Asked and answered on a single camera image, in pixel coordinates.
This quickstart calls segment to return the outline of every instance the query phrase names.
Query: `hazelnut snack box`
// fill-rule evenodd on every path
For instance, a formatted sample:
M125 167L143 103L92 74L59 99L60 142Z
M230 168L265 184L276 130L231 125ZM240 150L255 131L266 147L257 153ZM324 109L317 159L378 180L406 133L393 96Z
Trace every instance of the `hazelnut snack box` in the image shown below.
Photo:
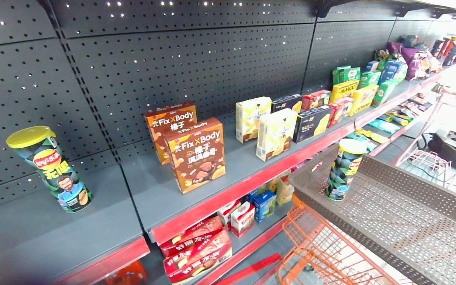
M165 145L183 194L226 173L223 125L216 118L183 133L166 133Z
M221 230L163 261L173 285L191 281L232 256L232 243L227 231Z
M219 217L206 218L185 230L184 233L160 245L161 252L163 252L165 257L170 257L184 250L186 247L190 247L204 240L209 234L222 229L223 224Z
M161 164L167 164L170 157L163 135L168 131L180 130L188 123L196 123L196 107L193 103L182 103L150 110L145 113L145 121Z

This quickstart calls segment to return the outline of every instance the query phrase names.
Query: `green chip can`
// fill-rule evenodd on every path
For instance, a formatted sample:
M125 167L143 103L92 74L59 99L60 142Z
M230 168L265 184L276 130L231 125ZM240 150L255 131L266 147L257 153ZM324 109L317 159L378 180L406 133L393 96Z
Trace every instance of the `green chip can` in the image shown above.
M328 198L335 201L344 200L366 150L365 144L356 139L339 141L339 152L332 164L327 180L328 186L325 189Z
M49 127L35 126L11 134L7 145L36 170L67 213L76 213L91 203L92 193L61 155L54 137Z

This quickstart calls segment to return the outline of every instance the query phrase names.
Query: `white and red box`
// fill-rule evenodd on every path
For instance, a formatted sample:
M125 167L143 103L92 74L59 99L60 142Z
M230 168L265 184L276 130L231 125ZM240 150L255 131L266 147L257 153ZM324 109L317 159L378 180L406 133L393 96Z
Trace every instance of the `white and red box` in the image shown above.
M249 202L244 202L244 204L233 211L230 217L230 230L239 238L254 224L255 206Z
M228 225L230 223L230 215L235 211L238 207L240 207L241 203L240 200L237 199L229 204L225 205L223 208L217 211L217 215L221 218L221 222L223 225Z
M206 218L196 225L185 230L183 234L177 235L171 240L160 245L161 252L164 257L170 257L184 250L186 247L190 247L197 242L205 239L205 236L217 232L219 229L223 229L223 223L221 218L213 217Z
M232 243L225 229L163 261L173 285L191 281L232 256Z

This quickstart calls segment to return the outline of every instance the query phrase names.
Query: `yellow lid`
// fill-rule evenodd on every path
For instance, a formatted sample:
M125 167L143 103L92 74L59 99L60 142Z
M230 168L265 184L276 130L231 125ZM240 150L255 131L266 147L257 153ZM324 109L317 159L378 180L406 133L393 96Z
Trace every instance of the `yellow lid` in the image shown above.
M34 126L11 134L7 138L7 145L10 148L27 148L47 137L56 137L56 134L47 126Z
M356 139L341 139L339 141L339 148L341 151L345 151L351 154L364 154L367 150L367 146L361 141Z

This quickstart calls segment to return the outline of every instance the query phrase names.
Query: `perforated metal tray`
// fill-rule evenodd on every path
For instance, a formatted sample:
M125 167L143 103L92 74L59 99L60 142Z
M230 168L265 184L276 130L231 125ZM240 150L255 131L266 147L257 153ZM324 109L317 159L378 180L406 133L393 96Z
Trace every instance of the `perforated metal tray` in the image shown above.
M456 194L364 156L344 201L324 193L324 152L289 175L297 197L420 285L456 285Z

